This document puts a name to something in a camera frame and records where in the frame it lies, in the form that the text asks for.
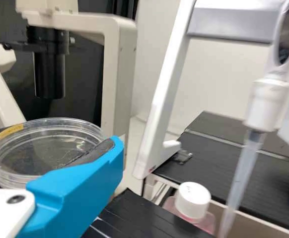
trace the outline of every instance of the petri dish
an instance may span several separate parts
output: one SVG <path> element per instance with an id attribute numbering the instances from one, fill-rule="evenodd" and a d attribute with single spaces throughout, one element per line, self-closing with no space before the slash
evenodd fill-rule
<path id="1" fill-rule="evenodd" d="M 105 138 L 87 121 L 48 118 L 0 132 L 0 186 L 25 188 L 48 171 L 68 167 Z"/>

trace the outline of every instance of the black slotted surface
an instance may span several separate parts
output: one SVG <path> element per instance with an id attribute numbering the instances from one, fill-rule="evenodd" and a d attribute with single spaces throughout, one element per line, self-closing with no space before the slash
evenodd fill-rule
<path id="1" fill-rule="evenodd" d="M 189 132 L 179 141 L 192 159 L 184 165 L 167 161 L 154 174 L 178 184 L 201 183 L 213 200 L 225 203 L 241 148 Z M 289 229 L 289 162 L 259 154 L 239 210 Z"/>
<path id="2" fill-rule="evenodd" d="M 116 197 L 99 218 L 84 235 L 96 228 L 112 238 L 213 237 L 128 189 Z"/>

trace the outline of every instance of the microscope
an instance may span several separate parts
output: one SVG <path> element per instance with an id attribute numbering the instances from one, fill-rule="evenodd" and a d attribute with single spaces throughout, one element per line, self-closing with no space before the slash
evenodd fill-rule
<path id="1" fill-rule="evenodd" d="M 26 42 L 0 41 L 0 128 L 25 121 L 1 73 L 15 62 L 14 51 L 33 53 L 35 95 L 65 96 L 65 58 L 69 32 L 104 45 L 101 128 L 105 135 L 124 135 L 127 142 L 137 30 L 132 20 L 110 14 L 78 12 L 77 0 L 16 0 L 27 20 Z"/>
<path id="2" fill-rule="evenodd" d="M 58 99 L 65 96 L 69 32 L 104 46 L 101 129 L 110 138 L 100 145 L 110 143 L 110 148 L 95 148 L 96 163 L 50 171 L 29 182 L 27 190 L 0 189 L 0 237 L 78 237 L 107 205 L 122 179 L 136 25 L 111 14 L 78 12 L 77 0 L 16 0 L 16 11 L 28 22 L 27 41 L 0 41 L 0 128 L 26 121 L 1 75 L 16 61 L 14 51 L 33 53 L 35 95 Z"/>

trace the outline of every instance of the white pipette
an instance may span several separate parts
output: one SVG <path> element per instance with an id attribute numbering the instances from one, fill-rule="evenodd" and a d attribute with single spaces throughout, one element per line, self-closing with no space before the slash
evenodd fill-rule
<path id="1" fill-rule="evenodd" d="M 248 180 L 257 160 L 266 132 L 275 129 L 280 112 L 289 94 L 286 81 L 289 72 L 289 0 L 281 8 L 270 49 L 267 70 L 262 79 L 254 82 L 244 124 L 250 128 L 245 136 L 231 189 L 227 208 L 222 216 L 218 237 L 225 238 L 234 222 Z"/>

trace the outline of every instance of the blue holder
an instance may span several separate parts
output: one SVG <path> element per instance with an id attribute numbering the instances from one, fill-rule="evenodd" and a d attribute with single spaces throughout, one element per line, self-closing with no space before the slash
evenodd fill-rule
<path id="1" fill-rule="evenodd" d="M 18 238 L 80 237 L 108 204 L 123 175 L 124 145 L 114 146 L 97 160 L 50 171 L 26 185 L 36 208 Z"/>

